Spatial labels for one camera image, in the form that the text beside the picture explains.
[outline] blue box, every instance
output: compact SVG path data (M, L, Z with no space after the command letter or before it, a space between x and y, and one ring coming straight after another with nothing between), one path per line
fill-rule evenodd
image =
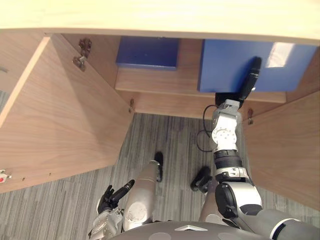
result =
M116 63L119 67L175 70L178 38L122 36Z
M198 91L237 92L253 57L262 64L255 92L285 92L297 88L317 46L239 40L205 40Z

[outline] open cabinet door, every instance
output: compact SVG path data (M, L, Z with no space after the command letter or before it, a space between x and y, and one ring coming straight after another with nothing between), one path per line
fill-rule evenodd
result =
M45 36L0 115L0 193L116 163L133 112L60 34Z
M244 125L253 182L320 210L320 92Z

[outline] robot leg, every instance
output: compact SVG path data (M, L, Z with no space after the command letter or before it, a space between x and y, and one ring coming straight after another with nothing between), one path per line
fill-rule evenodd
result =
M155 159L142 170L129 193L123 214L123 229L140 227L152 223L155 208L156 183L162 179L162 153L156 153Z
M208 183L208 192L205 196L205 201L202 206L199 222L227 225L218 211L216 203L215 189L219 183L214 179Z

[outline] metal hinge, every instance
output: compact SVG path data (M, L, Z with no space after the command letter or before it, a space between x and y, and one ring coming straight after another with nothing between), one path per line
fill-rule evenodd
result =
M135 100L133 98L131 98L130 100L130 107L128 112L131 113L134 110L134 104L135 104Z
M254 124L254 120L252 119L254 114L254 110L252 108L248 109L248 125Z
M75 56L72 60L73 64L81 69L82 72L86 70L85 61L88 59L91 52L92 42L89 38L80 39L79 48L81 48L81 56Z

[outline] gray carpet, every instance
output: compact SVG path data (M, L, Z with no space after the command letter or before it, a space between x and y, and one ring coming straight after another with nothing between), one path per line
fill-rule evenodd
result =
M164 154L163 182L157 186L155 220L196 221L204 196L189 184L203 165L213 168L211 153L196 147L202 121L193 118L135 114L117 165L0 194L1 240L85 240L96 217L96 204L109 184L117 189L153 158ZM202 135L199 144L210 147ZM245 149L239 146L242 156ZM264 205L320 226L320 213L259 189ZM124 207L124 198L120 206Z
M2 109L4 108L6 102L8 101L9 96L10 95L8 93L0 90L0 113L1 113Z

